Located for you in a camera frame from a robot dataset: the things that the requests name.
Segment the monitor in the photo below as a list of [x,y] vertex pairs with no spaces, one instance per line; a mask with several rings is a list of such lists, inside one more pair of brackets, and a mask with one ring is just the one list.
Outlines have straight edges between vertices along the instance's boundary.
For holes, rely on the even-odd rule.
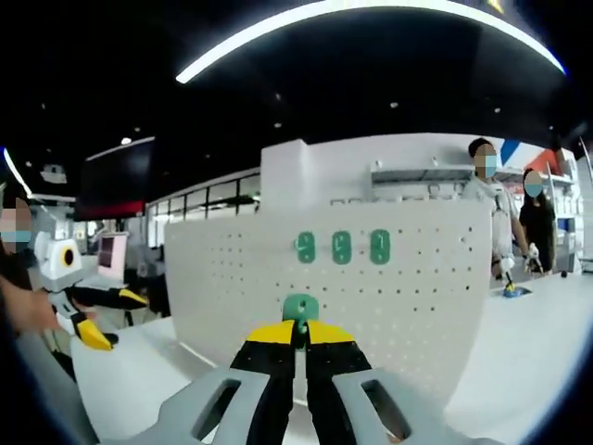
[[144,215],[154,145],[155,138],[150,137],[88,158],[82,165],[74,220]]
[[126,262],[127,233],[105,234],[99,239],[98,273],[123,283]]

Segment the white pegboard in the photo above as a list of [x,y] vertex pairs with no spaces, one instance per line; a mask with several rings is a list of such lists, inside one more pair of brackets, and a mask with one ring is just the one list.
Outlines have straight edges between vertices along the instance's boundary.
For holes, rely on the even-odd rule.
[[[391,260],[370,260],[370,232],[391,234]],[[352,237],[337,265],[332,234]],[[294,241],[315,235],[303,264]],[[290,293],[320,302],[321,319],[352,333],[374,367],[400,373],[445,404],[468,359],[490,275],[490,217],[472,201],[404,201],[167,225],[170,306],[177,336],[229,365],[251,330],[281,320]],[[304,370],[295,397],[306,399]]]

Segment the face mask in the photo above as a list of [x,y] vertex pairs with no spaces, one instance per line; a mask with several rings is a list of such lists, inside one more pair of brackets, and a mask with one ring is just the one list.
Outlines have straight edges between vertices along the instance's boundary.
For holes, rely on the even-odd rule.
[[488,155],[484,159],[485,175],[486,178],[491,178],[494,173],[497,172],[497,157],[494,155]]
[[2,241],[5,243],[15,243],[17,253],[22,252],[32,238],[32,233],[29,230],[16,230],[13,232],[2,232],[0,234]]
[[525,193],[530,197],[537,197],[541,193],[540,184],[525,184]]

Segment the white shirt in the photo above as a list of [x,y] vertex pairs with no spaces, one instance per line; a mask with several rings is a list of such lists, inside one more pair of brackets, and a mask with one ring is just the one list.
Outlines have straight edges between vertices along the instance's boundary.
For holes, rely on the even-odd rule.
[[491,205],[492,252],[500,257],[512,255],[512,218],[519,214],[509,190],[498,181],[482,181],[477,176],[465,185],[463,199],[477,199]]

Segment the person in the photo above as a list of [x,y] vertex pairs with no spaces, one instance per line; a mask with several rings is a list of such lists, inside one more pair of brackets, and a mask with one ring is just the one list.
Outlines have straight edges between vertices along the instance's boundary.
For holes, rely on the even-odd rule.
[[502,278],[500,262],[503,258],[513,258],[512,238],[523,254],[525,264],[529,262],[529,245],[519,214],[511,193],[505,186],[494,179],[497,168],[497,152],[485,138],[477,138],[468,146],[468,152],[475,165],[475,172],[465,185],[461,194],[465,199],[477,199],[491,206],[492,214],[492,259],[491,272]]
[[31,240],[32,217],[26,194],[18,183],[2,182],[0,195],[0,354],[6,397],[11,400],[2,416],[3,436],[6,443],[74,445],[72,435],[49,409],[17,347],[19,333],[59,329],[59,325],[45,291],[13,283],[17,280],[7,265]]
[[[533,169],[525,170],[524,183],[528,175],[537,173]],[[519,221],[523,226],[527,243],[534,243],[539,251],[541,272],[549,274],[556,266],[556,214],[549,199],[541,192],[541,186],[536,194],[528,193],[527,188],[524,187],[524,203]]]

